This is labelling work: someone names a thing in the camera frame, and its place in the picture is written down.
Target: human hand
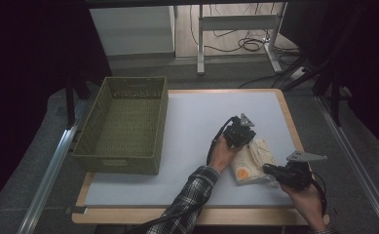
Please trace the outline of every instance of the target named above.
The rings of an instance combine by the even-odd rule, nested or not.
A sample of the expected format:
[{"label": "human hand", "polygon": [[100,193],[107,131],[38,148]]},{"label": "human hand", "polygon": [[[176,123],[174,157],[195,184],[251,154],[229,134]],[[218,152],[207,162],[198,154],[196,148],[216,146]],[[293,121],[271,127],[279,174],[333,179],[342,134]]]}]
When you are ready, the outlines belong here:
[{"label": "human hand", "polygon": [[321,196],[317,188],[311,184],[305,190],[295,190],[281,184],[283,192],[288,194],[295,208],[307,220],[313,231],[325,230],[325,223],[322,217]]},{"label": "human hand", "polygon": [[234,160],[235,155],[241,149],[241,147],[229,147],[225,137],[221,135],[213,148],[209,166],[222,172]]}]

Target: aluminum rail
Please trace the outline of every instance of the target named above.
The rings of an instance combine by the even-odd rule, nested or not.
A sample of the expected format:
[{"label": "aluminum rail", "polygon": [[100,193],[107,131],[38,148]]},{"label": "aluminum rail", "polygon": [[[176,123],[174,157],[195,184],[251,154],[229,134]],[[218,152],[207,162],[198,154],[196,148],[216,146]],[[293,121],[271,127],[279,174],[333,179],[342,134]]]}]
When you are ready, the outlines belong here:
[{"label": "aluminum rail", "polygon": [[328,126],[332,130],[332,133],[334,134],[338,143],[340,144],[341,149],[344,151],[344,154],[350,163],[350,167],[352,168],[354,174],[359,180],[359,183],[362,189],[364,190],[365,195],[367,196],[373,209],[375,210],[375,212],[377,213],[379,217],[379,191],[377,187],[374,185],[374,182],[372,181],[371,177],[368,175],[367,171],[362,165],[359,159],[359,156],[357,155],[351,143],[348,141],[345,133],[340,127],[338,127],[335,124],[335,122],[332,120],[331,116],[329,115],[329,106],[325,98],[316,97],[316,101],[319,103],[322,109],[323,116]]},{"label": "aluminum rail", "polygon": [[44,173],[43,179],[37,188],[37,191],[33,197],[33,200],[31,201],[27,212],[25,213],[24,219],[22,220],[22,223],[19,227],[18,234],[33,233],[38,219],[40,218],[41,212],[43,211],[47,199],[49,198],[53,185],[55,184],[56,178],[58,176],[61,165],[64,162],[65,155],[67,154],[70,143],[76,134],[80,119],[83,117],[85,109],[86,101],[80,100],[76,106],[75,111],[76,121],[74,122],[74,125],[71,127],[71,129],[64,131],[57,146],[56,152],[49,164],[49,167]]}]

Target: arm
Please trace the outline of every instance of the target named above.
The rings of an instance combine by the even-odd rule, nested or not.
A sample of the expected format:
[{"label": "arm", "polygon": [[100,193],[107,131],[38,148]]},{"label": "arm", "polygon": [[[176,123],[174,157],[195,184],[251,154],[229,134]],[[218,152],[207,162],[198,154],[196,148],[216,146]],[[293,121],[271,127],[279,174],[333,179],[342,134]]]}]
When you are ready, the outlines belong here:
[{"label": "arm", "polygon": [[296,210],[305,218],[313,234],[338,234],[333,226],[326,226],[322,218],[321,197],[314,185],[297,191],[281,184],[281,189],[288,194]]},{"label": "arm", "polygon": [[[220,173],[232,162],[239,150],[229,148],[225,138],[221,136],[213,148],[209,165],[201,166],[189,176],[183,189],[162,216],[175,215],[206,203]],[[201,210],[199,208],[190,214],[153,225],[147,233],[191,233]]]}]

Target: green basket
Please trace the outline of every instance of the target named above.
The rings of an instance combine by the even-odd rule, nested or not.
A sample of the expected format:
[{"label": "green basket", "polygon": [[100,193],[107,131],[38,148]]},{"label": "green basket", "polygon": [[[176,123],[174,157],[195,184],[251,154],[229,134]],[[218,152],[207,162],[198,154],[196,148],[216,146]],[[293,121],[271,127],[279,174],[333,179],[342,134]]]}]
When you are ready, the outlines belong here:
[{"label": "green basket", "polygon": [[72,156],[88,173],[157,175],[168,108],[165,77],[107,77]]}]

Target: wooden table frame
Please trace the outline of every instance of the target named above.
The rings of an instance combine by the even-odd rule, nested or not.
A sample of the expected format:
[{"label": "wooden table frame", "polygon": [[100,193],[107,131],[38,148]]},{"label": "wooden table frame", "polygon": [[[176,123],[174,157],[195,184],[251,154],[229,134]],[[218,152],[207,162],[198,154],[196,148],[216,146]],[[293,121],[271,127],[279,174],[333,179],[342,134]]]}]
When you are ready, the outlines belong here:
[{"label": "wooden table frame", "polygon": [[[284,95],[277,89],[249,90],[169,90],[170,94],[213,94],[213,93],[275,93],[280,103],[289,133],[296,150],[304,151],[299,135],[293,124]],[[94,173],[87,173],[80,191],[76,207],[85,208],[85,200],[92,183]],[[140,224],[159,217],[165,209],[144,208],[85,208],[84,212],[73,213],[75,223],[87,224]],[[204,208],[198,217],[197,225],[307,225],[305,219],[294,208]]]}]

